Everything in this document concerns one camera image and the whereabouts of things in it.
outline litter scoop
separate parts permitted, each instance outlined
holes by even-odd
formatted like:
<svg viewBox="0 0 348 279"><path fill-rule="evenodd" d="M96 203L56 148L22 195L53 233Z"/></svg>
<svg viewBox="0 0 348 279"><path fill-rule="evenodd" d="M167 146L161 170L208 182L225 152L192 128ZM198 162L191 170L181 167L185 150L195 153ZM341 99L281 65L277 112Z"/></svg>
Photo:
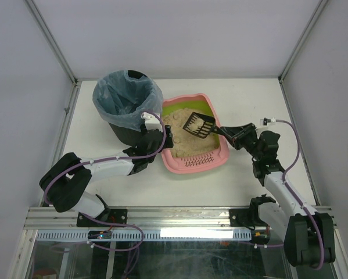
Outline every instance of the litter scoop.
<svg viewBox="0 0 348 279"><path fill-rule="evenodd" d="M245 137L257 139L253 123L239 127L217 127L215 118L197 112L191 114L183 129L198 138L206 138L211 133L222 135L236 149L241 149L238 140L243 140Z"/></svg>

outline trash can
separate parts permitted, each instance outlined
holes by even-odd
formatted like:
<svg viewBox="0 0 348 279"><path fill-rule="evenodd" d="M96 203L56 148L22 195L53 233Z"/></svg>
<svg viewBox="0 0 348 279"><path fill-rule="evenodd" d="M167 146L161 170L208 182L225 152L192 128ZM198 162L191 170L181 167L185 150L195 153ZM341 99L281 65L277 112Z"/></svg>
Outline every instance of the trash can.
<svg viewBox="0 0 348 279"><path fill-rule="evenodd" d="M98 80L92 101L117 138L135 145L141 138L142 112L161 113L163 96L157 84L143 73L121 70Z"/></svg>

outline black slotted scoop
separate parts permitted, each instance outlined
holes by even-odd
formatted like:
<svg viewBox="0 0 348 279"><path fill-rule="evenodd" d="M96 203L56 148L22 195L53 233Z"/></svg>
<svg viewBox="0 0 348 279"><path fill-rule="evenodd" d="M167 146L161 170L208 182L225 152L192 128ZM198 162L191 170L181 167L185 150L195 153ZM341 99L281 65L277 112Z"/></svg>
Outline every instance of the black slotted scoop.
<svg viewBox="0 0 348 279"><path fill-rule="evenodd" d="M199 138L206 138L209 134L218 132L215 118L196 112L191 114L183 129Z"/></svg>

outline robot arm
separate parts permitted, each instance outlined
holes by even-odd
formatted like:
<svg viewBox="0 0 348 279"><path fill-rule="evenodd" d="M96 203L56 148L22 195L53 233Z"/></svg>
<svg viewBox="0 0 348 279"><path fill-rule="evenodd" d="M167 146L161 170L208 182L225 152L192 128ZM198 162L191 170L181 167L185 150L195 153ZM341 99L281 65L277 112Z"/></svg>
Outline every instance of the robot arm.
<svg viewBox="0 0 348 279"><path fill-rule="evenodd" d="M57 179L48 190L47 197L56 211L65 212L70 209L89 215L97 220L106 221L110 209L98 195L85 191L89 183L112 176L129 176L147 168L162 145L163 130L158 119L144 113L142 118L142 138L135 146L107 158L79 158L74 153L65 154L40 181L41 188L46 191L49 184L64 171L77 165L73 170ZM163 148L172 148L171 127L165 126L166 139Z"/></svg>
<svg viewBox="0 0 348 279"><path fill-rule="evenodd" d="M324 262L333 262L335 244L331 216L318 213L308 205L284 177L285 170L277 159L280 135L263 131L258 137L252 123L240 127L220 127L220 130L235 149L245 148L251 154L254 176L275 198L266 195L253 198L240 225L262 226L266 223L271 226L284 241L286 257L293 266L315 266L320 262L319 233L324 246ZM313 217L319 232L316 232L307 212Z"/></svg>

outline pink tray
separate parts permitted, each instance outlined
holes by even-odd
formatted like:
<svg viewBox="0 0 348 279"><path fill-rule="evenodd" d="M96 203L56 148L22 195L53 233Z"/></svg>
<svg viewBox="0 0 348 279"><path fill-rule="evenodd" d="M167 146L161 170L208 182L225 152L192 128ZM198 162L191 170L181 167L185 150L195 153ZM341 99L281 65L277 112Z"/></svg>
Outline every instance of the pink tray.
<svg viewBox="0 0 348 279"><path fill-rule="evenodd" d="M171 98L163 102L163 107L165 108L176 103L190 101L207 102L216 120L216 125L218 127L220 126L215 110L205 94L199 93ZM182 158L173 158L170 150L164 149L162 151L163 163L169 171L177 174L199 173L201 171L213 169L224 164L229 158L229 148L226 139L224 137L219 137L219 143L219 147L211 152Z"/></svg>

